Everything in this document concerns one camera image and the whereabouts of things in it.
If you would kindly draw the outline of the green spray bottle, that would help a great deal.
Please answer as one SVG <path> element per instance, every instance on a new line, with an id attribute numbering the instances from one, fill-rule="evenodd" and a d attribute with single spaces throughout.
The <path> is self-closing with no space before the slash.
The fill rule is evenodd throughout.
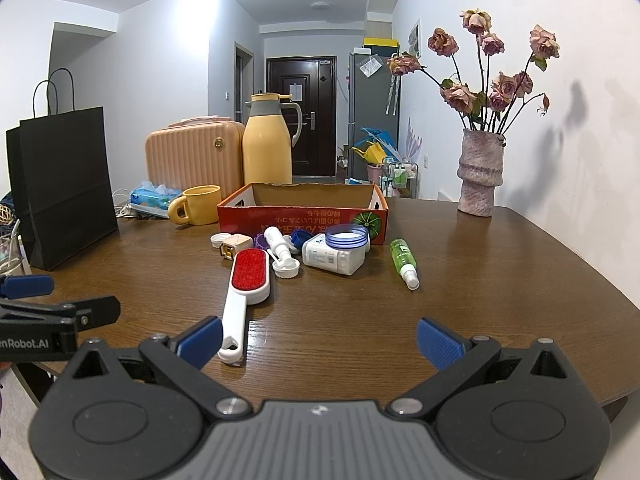
<path id="1" fill-rule="evenodd" d="M 396 272 L 405 282 L 409 290 L 417 290 L 420 287 L 418 265 L 416 259 L 403 238 L 396 238 L 390 243 L 390 255 Z"/>

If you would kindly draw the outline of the red white lint brush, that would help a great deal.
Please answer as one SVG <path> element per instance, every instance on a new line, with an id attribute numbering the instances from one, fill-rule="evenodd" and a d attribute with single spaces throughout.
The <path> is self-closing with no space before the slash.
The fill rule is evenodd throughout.
<path id="1" fill-rule="evenodd" d="M 224 312 L 222 344 L 218 358 L 228 366 L 239 366 L 245 353 L 247 308 L 262 304 L 270 295 L 268 254 L 258 248 L 239 252 L 233 260 Z"/>

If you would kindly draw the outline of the white yellow square gadget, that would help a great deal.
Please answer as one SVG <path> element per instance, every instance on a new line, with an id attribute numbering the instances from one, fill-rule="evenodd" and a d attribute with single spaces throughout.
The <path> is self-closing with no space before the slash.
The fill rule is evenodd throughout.
<path id="1" fill-rule="evenodd" d="M 219 246 L 219 253 L 222 258 L 233 260 L 239 252 L 253 247 L 254 240 L 250 236 L 233 234 L 222 240 Z"/>

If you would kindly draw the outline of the purple bottle cap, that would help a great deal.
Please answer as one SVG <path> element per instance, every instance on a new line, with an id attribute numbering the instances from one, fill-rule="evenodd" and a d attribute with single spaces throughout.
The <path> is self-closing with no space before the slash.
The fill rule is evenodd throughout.
<path id="1" fill-rule="evenodd" d="M 262 250 L 269 249 L 269 243 L 267 242 L 264 234 L 258 233 L 254 237 L 254 247 Z"/>

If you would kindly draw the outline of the white spray bottle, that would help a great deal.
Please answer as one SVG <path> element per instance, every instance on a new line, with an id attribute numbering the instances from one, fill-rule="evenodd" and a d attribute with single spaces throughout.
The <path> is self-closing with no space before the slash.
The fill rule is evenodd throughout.
<path id="1" fill-rule="evenodd" d="M 265 229 L 264 237 L 276 263 L 285 264 L 292 259 L 290 248 L 276 226 L 268 226 Z"/>

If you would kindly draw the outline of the white square plastic bottle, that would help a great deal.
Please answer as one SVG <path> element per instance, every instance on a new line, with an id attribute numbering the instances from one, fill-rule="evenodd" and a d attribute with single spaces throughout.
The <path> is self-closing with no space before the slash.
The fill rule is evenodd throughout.
<path id="1" fill-rule="evenodd" d="M 366 261 L 367 246 L 335 249 L 326 244 L 324 234 L 318 234 L 303 244 L 302 257 L 305 266 L 351 276 Z"/>

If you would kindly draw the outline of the blue bottle cap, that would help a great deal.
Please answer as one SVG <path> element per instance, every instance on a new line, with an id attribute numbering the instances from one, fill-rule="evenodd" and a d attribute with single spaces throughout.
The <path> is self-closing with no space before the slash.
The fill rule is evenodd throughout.
<path id="1" fill-rule="evenodd" d="M 304 229 L 295 229 L 291 233 L 291 243 L 295 248 L 296 254 L 300 254 L 303 250 L 303 246 L 308 240 L 311 240 L 314 234 Z"/>

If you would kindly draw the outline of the white bottle cap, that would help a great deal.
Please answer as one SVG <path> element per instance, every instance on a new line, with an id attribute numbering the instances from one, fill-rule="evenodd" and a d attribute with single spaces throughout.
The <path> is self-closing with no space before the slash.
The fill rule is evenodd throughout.
<path id="1" fill-rule="evenodd" d="M 276 259 L 272 263 L 272 270 L 277 278 L 289 280 L 299 274 L 300 263 L 295 258 Z"/>

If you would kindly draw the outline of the white round tape disc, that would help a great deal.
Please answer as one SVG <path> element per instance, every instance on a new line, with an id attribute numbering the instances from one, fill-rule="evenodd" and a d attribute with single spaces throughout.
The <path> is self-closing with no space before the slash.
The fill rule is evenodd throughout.
<path id="1" fill-rule="evenodd" d="M 339 250 L 354 250 L 367 247 L 370 243 L 368 229 L 353 223 L 331 226 L 324 232 L 324 236 L 329 247 Z"/>

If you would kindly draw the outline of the small white cap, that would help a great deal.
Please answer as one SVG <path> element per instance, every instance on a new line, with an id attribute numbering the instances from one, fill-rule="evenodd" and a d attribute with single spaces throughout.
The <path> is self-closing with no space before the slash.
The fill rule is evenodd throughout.
<path id="1" fill-rule="evenodd" d="M 229 237 L 231 237 L 230 233 L 219 232 L 209 237 L 209 241 L 213 248 L 219 249 L 222 243 Z"/>

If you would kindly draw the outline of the blue tissue pack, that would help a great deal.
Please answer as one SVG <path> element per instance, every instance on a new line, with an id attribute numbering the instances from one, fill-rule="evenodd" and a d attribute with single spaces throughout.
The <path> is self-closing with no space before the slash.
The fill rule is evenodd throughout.
<path id="1" fill-rule="evenodd" d="M 180 190 L 168 188 L 164 184 L 155 186 L 151 181 L 142 181 L 129 193 L 129 203 L 139 214 L 167 219 L 170 203 L 180 195 Z"/>

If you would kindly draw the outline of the red cardboard box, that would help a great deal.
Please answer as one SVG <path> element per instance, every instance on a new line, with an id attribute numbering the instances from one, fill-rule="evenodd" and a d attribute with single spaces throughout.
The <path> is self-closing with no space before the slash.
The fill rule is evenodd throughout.
<path id="1" fill-rule="evenodd" d="M 219 227 L 255 236 L 270 226 L 284 234 L 312 234 L 353 223 L 369 231 L 373 245 L 385 242 L 388 205 L 375 184 L 251 183 L 217 206 Z"/>

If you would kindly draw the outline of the pink textured vase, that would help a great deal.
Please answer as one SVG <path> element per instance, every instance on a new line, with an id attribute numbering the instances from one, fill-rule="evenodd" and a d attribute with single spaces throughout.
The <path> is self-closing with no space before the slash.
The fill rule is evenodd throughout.
<path id="1" fill-rule="evenodd" d="M 492 215 L 495 190 L 503 184 L 503 150 L 495 133 L 463 130 L 457 175 L 462 181 L 458 209 L 464 214 Z"/>

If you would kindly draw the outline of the grey refrigerator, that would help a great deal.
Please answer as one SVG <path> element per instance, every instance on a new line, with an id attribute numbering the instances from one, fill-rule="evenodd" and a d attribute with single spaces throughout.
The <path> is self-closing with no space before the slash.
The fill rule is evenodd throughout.
<path id="1" fill-rule="evenodd" d="M 377 54 L 352 53 L 349 55 L 348 84 L 348 176 L 367 180 L 366 162 L 352 150 L 353 146 L 366 149 L 367 133 L 363 128 L 384 130 L 390 135 L 393 146 L 398 144 L 399 112 L 387 105 L 388 98 L 395 97 L 393 78 L 387 66 L 387 58 Z"/>

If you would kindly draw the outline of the yellow box on fridge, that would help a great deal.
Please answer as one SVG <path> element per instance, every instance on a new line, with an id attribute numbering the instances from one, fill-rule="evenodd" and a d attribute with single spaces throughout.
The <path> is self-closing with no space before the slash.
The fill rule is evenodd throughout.
<path id="1" fill-rule="evenodd" d="M 390 38 L 364 37 L 362 46 L 368 48 L 371 54 L 377 54 L 383 58 L 391 58 L 399 52 L 399 42 Z"/>

